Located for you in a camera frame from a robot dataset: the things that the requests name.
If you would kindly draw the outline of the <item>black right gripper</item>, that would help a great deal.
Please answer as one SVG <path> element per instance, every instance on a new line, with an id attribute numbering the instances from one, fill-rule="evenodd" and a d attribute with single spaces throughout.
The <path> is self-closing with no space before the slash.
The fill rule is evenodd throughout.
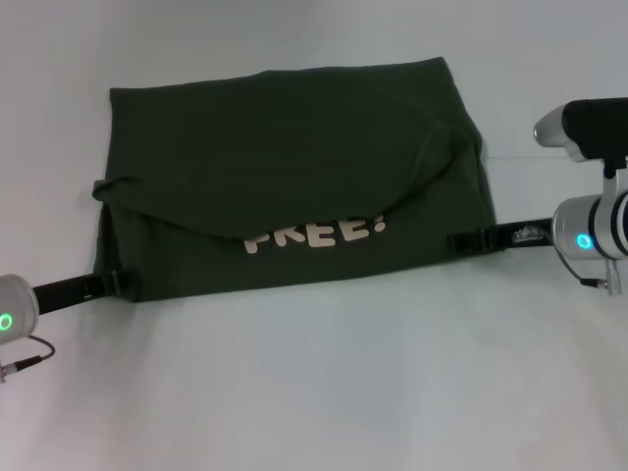
<path id="1" fill-rule="evenodd" d="M 496 225 L 448 235 L 449 252 L 493 252 L 515 248 L 551 246 L 551 218 Z"/>

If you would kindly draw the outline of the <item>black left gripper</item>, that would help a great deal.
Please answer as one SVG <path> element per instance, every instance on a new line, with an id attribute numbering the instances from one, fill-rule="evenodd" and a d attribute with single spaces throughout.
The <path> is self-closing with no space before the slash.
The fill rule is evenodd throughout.
<path id="1" fill-rule="evenodd" d="M 105 296 L 123 296 L 131 289 L 132 272 L 112 270 L 35 287 L 40 313 L 51 313 Z"/>

